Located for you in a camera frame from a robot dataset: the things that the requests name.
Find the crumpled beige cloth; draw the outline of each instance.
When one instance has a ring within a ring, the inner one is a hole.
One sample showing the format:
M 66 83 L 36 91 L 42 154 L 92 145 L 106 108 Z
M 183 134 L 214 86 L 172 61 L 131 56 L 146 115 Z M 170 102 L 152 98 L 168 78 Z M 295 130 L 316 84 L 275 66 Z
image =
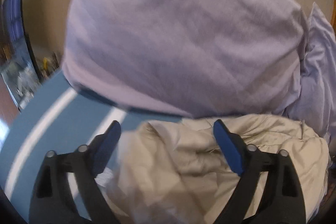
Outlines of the crumpled beige cloth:
M 180 123 L 150 121 L 122 133 L 118 166 L 107 195 L 129 223 L 213 223 L 239 177 L 228 167 L 213 137 L 217 118 Z M 273 115 L 222 118 L 233 133 L 261 151 L 285 149 L 295 165 L 307 220 L 327 187 L 328 145 L 304 122 Z M 254 215 L 267 173 L 261 174 L 245 217 Z

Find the blue gripper pad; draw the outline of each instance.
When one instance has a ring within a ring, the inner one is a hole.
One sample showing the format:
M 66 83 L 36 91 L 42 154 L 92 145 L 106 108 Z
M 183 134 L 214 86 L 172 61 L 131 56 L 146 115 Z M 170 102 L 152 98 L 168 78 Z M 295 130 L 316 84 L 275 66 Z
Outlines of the blue gripper pad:
M 239 135 L 231 133 L 221 120 L 214 123 L 213 134 L 230 169 L 241 176 L 244 172 L 243 149 L 246 144 Z

